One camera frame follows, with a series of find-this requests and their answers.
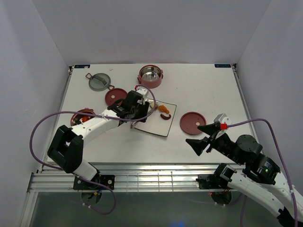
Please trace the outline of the orange fried chicken piece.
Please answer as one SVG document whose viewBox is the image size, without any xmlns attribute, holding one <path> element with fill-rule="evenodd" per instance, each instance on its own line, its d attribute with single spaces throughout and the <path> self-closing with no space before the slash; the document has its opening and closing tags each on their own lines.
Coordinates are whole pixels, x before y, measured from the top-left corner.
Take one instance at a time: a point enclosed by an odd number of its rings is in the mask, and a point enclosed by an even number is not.
<svg viewBox="0 0 303 227">
<path fill-rule="evenodd" d="M 169 114 L 169 113 L 170 113 L 169 110 L 168 110 L 168 108 L 167 108 L 166 106 L 164 106 L 164 105 L 159 105 L 159 106 L 158 106 L 158 110 L 159 110 L 161 113 L 166 113 L 166 114 Z"/>
</svg>

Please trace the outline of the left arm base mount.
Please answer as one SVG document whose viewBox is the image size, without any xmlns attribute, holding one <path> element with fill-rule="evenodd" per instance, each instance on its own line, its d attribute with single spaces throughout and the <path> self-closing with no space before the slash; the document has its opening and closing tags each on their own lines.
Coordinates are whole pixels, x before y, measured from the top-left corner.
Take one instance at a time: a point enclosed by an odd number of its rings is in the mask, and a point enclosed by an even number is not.
<svg viewBox="0 0 303 227">
<path fill-rule="evenodd" d="M 115 175 L 101 175 L 97 174 L 94 178 L 92 178 L 89 182 L 88 180 L 84 180 L 83 178 L 76 176 L 73 182 L 74 190 L 100 190 L 110 188 L 114 190 L 115 186 Z"/>
</svg>

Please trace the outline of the metal tongs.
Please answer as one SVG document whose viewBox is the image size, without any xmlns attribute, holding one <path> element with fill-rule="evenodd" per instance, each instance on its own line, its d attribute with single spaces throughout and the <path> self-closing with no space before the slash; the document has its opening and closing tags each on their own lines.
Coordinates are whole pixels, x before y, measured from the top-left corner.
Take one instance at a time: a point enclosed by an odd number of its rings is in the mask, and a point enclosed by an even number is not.
<svg viewBox="0 0 303 227">
<path fill-rule="evenodd" d="M 151 98 L 146 98 L 146 99 L 145 99 L 145 102 L 146 102 L 146 103 L 148 102 L 149 104 L 150 104 L 151 102 L 154 102 L 154 103 L 157 104 L 157 106 L 155 106 L 155 107 L 153 107 L 153 108 L 151 108 L 150 105 L 149 105 L 149 109 L 148 109 L 147 115 L 151 115 L 151 114 L 158 108 L 158 106 L 159 106 L 159 102 L 158 102 L 158 101 L 154 101 L 154 100 L 151 99 Z M 138 121 L 136 121 L 136 122 L 131 122 L 130 128 L 131 128 L 131 129 L 135 128 L 135 126 L 136 126 L 138 123 L 139 123 Z"/>
</svg>

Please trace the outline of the fried chicken drumstick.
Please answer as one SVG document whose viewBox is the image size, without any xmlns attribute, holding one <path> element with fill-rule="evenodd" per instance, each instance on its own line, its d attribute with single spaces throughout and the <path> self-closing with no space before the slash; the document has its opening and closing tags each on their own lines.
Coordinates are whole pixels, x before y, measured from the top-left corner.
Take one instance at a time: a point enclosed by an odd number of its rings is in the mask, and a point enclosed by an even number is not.
<svg viewBox="0 0 303 227">
<path fill-rule="evenodd" d="M 84 122 L 86 122 L 86 121 L 88 121 L 89 120 L 89 117 L 88 116 L 83 116 L 81 119 L 80 119 L 80 122 L 81 123 L 84 123 Z"/>
</svg>

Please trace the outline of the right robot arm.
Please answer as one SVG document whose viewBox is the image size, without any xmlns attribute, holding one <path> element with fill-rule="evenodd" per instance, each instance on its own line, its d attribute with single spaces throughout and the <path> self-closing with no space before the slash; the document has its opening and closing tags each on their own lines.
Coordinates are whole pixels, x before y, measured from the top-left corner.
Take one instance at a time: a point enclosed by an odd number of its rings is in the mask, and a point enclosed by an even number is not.
<svg viewBox="0 0 303 227">
<path fill-rule="evenodd" d="M 285 162 L 279 167 L 271 158 L 262 154 L 262 145 L 251 135 L 240 135 L 232 141 L 226 133 L 232 125 L 215 122 L 200 126 L 199 130 L 207 137 L 196 140 L 186 139 L 195 153 L 200 156 L 216 150 L 238 165 L 237 171 L 228 164 L 218 165 L 213 174 L 200 176 L 196 181 L 200 188 L 231 188 L 251 198 L 272 213 L 284 227 L 303 225 L 303 196 L 291 183 Z"/>
</svg>

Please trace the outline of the dark red sausage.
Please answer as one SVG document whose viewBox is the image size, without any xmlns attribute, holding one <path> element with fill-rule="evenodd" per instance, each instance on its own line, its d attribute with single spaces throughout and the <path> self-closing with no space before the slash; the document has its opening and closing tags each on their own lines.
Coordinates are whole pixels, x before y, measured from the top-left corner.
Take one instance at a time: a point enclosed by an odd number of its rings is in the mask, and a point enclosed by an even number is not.
<svg viewBox="0 0 303 227">
<path fill-rule="evenodd" d="M 171 115 L 170 114 L 168 114 L 168 115 L 165 115 L 165 114 L 160 114 L 160 117 L 162 118 L 162 119 L 164 119 L 164 120 L 169 120 L 170 118 L 171 118 Z"/>
</svg>

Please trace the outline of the white square plate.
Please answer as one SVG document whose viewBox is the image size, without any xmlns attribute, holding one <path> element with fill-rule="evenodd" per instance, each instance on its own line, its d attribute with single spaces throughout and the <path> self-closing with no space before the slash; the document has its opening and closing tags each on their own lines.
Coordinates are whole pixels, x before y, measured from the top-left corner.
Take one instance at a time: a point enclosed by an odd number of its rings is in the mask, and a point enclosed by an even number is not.
<svg viewBox="0 0 303 227">
<path fill-rule="evenodd" d="M 170 128 L 172 126 L 172 122 L 174 119 L 174 115 L 177 109 L 177 105 L 175 104 L 169 104 L 165 102 L 158 101 L 159 105 L 164 105 L 168 108 L 169 114 L 171 115 L 171 118 L 169 120 L 164 120 L 160 117 L 161 113 L 158 108 L 146 119 L 146 122 L 139 122 L 134 129 L 147 132 L 154 135 L 159 135 L 163 137 L 168 137 Z"/>
</svg>

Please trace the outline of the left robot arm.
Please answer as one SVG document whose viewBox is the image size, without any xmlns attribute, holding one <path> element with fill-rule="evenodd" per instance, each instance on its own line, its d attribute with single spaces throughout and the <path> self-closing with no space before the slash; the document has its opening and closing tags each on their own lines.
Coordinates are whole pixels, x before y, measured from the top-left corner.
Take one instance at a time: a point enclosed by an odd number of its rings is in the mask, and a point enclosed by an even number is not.
<svg viewBox="0 0 303 227">
<path fill-rule="evenodd" d="M 146 101 L 148 93 L 149 90 L 143 87 L 136 88 L 128 92 L 120 103 L 108 106 L 101 114 L 84 123 L 72 127 L 60 126 L 48 149 L 48 157 L 64 172 L 83 178 L 90 189 L 97 188 L 100 185 L 98 170 L 83 159 L 84 147 L 125 122 L 144 122 L 149 109 L 149 102 Z"/>
</svg>

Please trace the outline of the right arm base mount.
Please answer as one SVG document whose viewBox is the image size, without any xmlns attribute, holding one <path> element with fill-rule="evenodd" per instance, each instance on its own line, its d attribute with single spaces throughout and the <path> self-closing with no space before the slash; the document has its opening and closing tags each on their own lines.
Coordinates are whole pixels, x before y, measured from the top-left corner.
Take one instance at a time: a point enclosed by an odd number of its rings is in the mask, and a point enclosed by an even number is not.
<svg viewBox="0 0 303 227">
<path fill-rule="evenodd" d="M 210 175 L 198 175 L 196 181 L 198 182 L 199 189 L 227 189 L 228 182 L 232 181 L 232 176 L 236 172 L 225 174 L 210 174 Z"/>
</svg>

